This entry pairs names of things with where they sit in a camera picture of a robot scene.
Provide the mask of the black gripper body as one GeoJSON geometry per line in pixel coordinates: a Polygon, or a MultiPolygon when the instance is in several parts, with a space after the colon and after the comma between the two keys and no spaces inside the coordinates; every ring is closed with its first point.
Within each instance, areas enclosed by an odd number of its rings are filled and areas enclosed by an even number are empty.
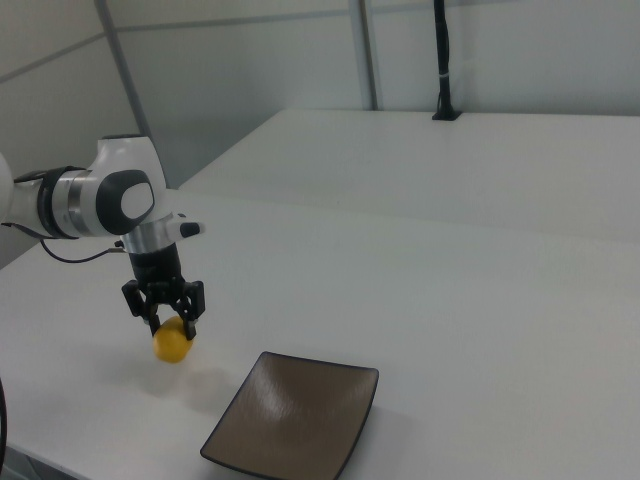
{"type": "Polygon", "coordinates": [[[170,306],[188,321],[204,313],[204,283],[183,277],[175,244],[152,253],[130,253],[129,260],[134,279],[122,286],[122,292],[134,317],[150,321],[159,305],[170,306]]]}

